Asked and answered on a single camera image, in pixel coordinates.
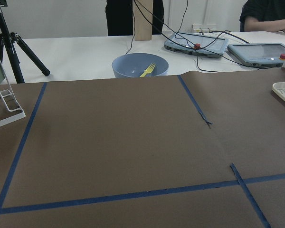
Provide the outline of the blue bowl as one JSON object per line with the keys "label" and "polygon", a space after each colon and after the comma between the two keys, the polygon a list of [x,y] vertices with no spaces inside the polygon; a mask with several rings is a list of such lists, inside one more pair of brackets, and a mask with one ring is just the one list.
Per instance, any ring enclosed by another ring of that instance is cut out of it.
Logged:
{"label": "blue bowl", "polygon": [[169,63],[162,57],[148,53],[131,53],[120,56],[112,62],[115,78],[136,78],[144,73],[145,69],[154,63],[155,68],[146,76],[165,76]]}

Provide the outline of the yellow plastic fork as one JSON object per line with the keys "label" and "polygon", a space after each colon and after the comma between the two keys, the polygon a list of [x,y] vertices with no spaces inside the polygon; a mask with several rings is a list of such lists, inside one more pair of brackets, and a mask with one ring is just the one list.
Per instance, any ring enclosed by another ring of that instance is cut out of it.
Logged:
{"label": "yellow plastic fork", "polygon": [[145,77],[147,74],[150,74],[153,72],[153,70],[155,69],[156,64],[155,63],[151,63],[145,70],[144,72],[140,75],[140,77]]}

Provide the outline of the left teach pendant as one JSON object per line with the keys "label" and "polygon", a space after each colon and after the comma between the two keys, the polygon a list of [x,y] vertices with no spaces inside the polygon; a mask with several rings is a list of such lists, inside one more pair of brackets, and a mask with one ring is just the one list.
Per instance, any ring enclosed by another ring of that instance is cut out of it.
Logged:
{"label": "left teach pendant", "polygon": [[228,46],[228,39],[191,33],[173,33],[164,47],[170,51],[179,51],[188,55],[220,58]]}

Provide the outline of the teach pendant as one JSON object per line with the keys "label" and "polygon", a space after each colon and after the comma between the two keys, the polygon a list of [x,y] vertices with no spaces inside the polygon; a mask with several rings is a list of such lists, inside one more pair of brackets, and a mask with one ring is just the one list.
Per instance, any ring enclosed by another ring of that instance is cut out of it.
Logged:
{"label": "teach pendant", "polygon": [[228,46],[228,39],[191,33],[173,33],[164,47],[170,51],[179,51],[188,55],[220,58]]}
{"label": "teach pendant", "polygon": [[282,43],[229,44],[228,51],[247,67],[281,67],[285,61]]}

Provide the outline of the standing person in black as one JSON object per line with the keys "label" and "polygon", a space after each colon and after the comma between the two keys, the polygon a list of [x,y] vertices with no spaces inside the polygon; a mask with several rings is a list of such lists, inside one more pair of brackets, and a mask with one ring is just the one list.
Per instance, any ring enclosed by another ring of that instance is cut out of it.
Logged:
{"label": "standing person in black", "polygon": [[[105,14],[108,36],[129,36],[133,34],[133,2],[131,0],[108,0]],[[162,32],[164,5],[162,0],[153,1],[152,33]]]}

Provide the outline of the right teach pendant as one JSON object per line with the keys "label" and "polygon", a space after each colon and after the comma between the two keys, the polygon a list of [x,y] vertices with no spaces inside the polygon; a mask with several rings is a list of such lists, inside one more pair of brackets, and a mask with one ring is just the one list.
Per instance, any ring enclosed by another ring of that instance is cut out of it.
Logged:
{"label": "right teach pendant", "polygon": [[281,67],[285,61],[282,43],[229,44],[228,51],[247,67]]}

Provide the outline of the seated person in black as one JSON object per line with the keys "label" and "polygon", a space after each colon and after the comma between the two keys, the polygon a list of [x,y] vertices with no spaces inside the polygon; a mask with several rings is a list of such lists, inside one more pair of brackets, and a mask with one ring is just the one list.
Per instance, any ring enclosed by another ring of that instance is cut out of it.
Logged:
{"label": "seated person in black", "polygon": [[243,5],[239,21],[241,32],[285,33],[285,0],[248,0]]}

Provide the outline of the cardboard post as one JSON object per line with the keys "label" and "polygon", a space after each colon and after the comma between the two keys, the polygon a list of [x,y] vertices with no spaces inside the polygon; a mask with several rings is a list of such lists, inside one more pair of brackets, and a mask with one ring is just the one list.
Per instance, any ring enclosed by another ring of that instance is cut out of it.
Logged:
{"label": "cardboard post", "polygon": [[152,0],[133,0],[135,41],[152,39]]}

